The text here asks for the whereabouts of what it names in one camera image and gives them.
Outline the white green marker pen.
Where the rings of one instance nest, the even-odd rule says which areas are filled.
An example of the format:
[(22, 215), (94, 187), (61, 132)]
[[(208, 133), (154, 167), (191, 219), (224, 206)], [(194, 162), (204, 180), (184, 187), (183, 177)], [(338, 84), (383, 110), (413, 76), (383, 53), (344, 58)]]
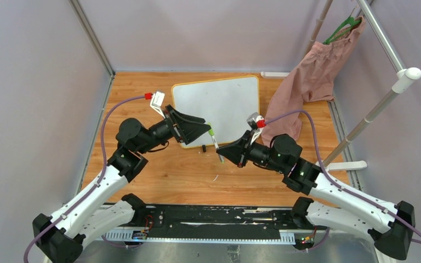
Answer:
[[(213, 143), (215, 149), (218, 150), (219, 149), (219, 145), (217, 143), (217, 140), (216, 140), (216, 137), (215, 137), (215, 134), (214, 134), (214, 131), (213, 131), (212, 128), (210, 128), (210, 130), (208, 131), (208, 134), (210, 135), (210, 137), (212, 139), (212, 143)], [(221, 163), (224, 163), (224, 157), (222, 155), (220, 155), (220, 154), (218, 154), (218, 157), (219, 157), (220, 162)]]

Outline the yellow-framed whiteboard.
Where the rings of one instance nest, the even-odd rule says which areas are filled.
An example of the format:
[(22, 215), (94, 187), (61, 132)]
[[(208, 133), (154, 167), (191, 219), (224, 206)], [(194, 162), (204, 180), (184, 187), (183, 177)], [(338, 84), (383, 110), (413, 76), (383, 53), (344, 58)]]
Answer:
[(214, 79), (172, 86), (173, 107), (205, 119), (217, 144), (235, 141), (249, 129), (247, 118), (260, 111), (257, 76)]

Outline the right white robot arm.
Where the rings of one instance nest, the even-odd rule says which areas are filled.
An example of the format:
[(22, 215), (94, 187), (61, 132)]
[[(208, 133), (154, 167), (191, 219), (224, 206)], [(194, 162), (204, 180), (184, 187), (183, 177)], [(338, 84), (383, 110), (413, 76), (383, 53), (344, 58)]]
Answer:
[(300, 229), (322, 225), (363, 237), (396, 260), (406, 260), (415, 226), (414, 206), (397, 204), (359, 191), (323, 172), (300, 154), (302, 147), (287, 134), (277, 135), (269, 146), (252, 141), (252, 131), (217, 149), (239, 168), (247, 162), (283, 174), (283, 183), (303, 193), (292, 209), (292, 224)]

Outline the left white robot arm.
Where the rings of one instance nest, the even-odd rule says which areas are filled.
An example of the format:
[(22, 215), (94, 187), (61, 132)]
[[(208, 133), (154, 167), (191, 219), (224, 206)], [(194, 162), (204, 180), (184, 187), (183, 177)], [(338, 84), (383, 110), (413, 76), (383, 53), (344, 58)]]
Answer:
[(127, 118), (116, 135), (117, 149), (98, 176), (81, 192), (50, 216), (33, 220), (36, 246), (51, 262), (75, 262), (84, 248), (111, 229), (126, 223), (145, 222), (145, 203), (128, 194), (107, 210), (97, 209), (114, 193), (141, 173), (148, 161), (143, 154), (156, 151), (175, 138), (189, 144), (210, 131), (205, 119), (178, 112), (171, 105), (160, 122), (145, 128), (136, 118)]

